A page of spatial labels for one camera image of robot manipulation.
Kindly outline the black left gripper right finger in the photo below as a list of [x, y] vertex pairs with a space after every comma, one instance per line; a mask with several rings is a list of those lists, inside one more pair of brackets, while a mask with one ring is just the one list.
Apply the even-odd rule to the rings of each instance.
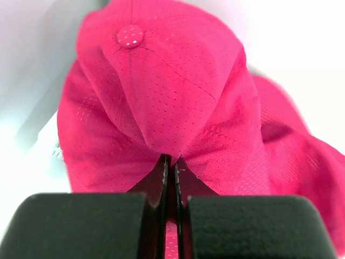
[[220, 196], [185, 163], [174, 166], [180, 258], [335, 258], [302, 196]]

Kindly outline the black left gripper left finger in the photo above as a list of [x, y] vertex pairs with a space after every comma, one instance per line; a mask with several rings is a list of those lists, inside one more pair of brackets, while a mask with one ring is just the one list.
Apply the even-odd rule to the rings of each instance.
[[170, 157], [126, 193], [35, 194], [15, 211], [1, 258], [164, 258]]

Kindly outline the white plastic basket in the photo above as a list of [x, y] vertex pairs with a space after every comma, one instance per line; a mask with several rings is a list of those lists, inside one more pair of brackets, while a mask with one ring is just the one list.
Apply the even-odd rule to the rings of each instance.
[[27, 161], [33, 168], [53, 178], [65, 176], [65, 165], [58, 137], [57, 112], [38, 133], [37, 141], [27, 154]]

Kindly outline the pink cap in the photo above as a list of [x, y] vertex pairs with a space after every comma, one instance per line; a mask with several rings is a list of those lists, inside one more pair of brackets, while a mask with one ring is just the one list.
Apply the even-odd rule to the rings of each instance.
[[271, 192], [300, 195], [319, 210], [339, 256], [344, 256], [344, 155], [312, 136], [288, 95], [253, 76], [261, 104], [261, 134]]
[[58, 109], [74, 192], [126, 192], [162, 154], [222, 195], [268, 195], [258, 86], [220, 20], [178, 1], [88, 14]]

